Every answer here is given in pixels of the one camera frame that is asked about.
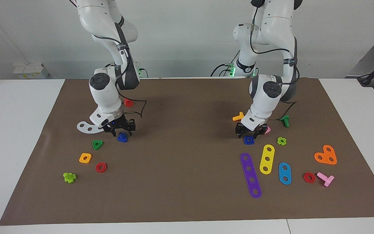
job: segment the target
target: wall socket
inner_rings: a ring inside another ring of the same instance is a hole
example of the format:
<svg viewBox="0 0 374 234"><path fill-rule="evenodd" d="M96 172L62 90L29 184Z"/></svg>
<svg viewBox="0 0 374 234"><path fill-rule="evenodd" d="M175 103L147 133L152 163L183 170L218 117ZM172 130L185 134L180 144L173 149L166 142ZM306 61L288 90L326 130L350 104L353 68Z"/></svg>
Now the wall socket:
<svg viewBox="0 0 374 234"><path fill-rule="evenodd" d="M47 79L49 72L41 63L15 63L14 74L18 79Z"/></svg>

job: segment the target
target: pink t-shaped piece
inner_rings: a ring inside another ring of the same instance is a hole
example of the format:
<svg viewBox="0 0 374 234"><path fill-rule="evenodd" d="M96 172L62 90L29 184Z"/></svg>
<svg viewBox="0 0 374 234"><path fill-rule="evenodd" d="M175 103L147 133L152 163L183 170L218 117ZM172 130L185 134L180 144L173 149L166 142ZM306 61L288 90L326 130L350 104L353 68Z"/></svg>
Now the pink t-shaped piece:
<svg viewBox="0 0 374 234"><path fill-rule="evenodd" d="M323 173L321 173L321 172L318 172L317 173L317 176L320 178L320 179L322 179L322 180L324 180L324 186L326 186L326 187L328 187L330 184L331 184L331 181L333 181L334 180L334 176L330 176L330 177L327 177L327 176L325 176Z"/></svg>

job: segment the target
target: brown mat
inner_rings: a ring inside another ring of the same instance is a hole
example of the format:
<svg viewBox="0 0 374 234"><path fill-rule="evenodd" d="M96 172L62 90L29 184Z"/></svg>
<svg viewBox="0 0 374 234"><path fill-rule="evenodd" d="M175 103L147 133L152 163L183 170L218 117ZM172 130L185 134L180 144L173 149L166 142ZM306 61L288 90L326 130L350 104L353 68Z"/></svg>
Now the brown mat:
<svg viewBox="0 0 374 234"><path fill-rule="evenodd" d="M133 116L137 130L124 144L76 129L96 105L88 80L65 81L0 225L374 216L374 175L320 82L302 78L291 127L269 121L272 132L255 145L237 138L231 120L248 110L248 86L248 79L142 80L124 93L148 100L144 118ZM273 117L287 107L280 103ZM288 144L279 146L279 136ZM95 139L105 142L97 151ZM270 175L258 170L266 144L276 149ZM314 160L325 144L334 147L337 165ZM89 164L79 163L83 152L93 155ZM261 198L248 193L244 152L252 156ZM103 174L95 172L99 162L108 164ZM281 162L292 168L291 185L279 181ZM74 184L64 182L64 172L77 174ZM335 180L328 188L319 179L309 184L305 172Z"/></svg>

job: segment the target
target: green plus-shaped piece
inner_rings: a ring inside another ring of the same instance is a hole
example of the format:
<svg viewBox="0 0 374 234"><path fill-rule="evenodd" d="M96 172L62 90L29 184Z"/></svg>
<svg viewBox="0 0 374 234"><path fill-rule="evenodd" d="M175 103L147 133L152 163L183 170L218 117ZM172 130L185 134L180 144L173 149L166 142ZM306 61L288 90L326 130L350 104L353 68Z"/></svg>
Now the green plus-shaped piece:
<svg viewBox="0 0 374 234"><path fill-rule="evenodd" d="M66 172L63 174L63 177L64 177L64 182L71 184L71 183L74 183L74 180L76 179L76 174Z"/></svg>
<svg viewBox="0 0 374 234"><path fill-rule="evenodd" d="M284 116L284 117L282 117L282 118L280 119L280 121L284 122L285 127L289 127L289 126L290 126L290 123L289 123L289 121L288 121L289 118L290 118L290 116L289 116L289 115L286 115L286 116Z"/></svg>
<svg viewBox="0 0 374 234"><path fill-rule="evenodd" d="M287 140L281 136L278 138L277 142L278 142L278 145L282 145L282 146L287 144Z"/></svg>
<svg viewBox="0 0 374 234"><path fill-rule="evenodd" d="M92 141L92 146L95 150L99 150L99 148L104 144L103 141Z"/></svg>

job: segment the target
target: yellow strip with holes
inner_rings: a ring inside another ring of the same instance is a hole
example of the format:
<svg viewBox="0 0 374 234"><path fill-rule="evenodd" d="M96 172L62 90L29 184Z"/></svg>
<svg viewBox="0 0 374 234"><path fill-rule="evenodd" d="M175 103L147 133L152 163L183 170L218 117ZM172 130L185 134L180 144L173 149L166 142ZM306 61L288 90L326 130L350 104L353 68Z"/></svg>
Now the yellow strip with holes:
<svg viewBox="0 0 374 234"><path fill-rule="evenodd" d="M269 175L272 171L274 154L275 148L272 145L265 145L262 152L261 165L259 166L259 170L265 175Z"/></svg>

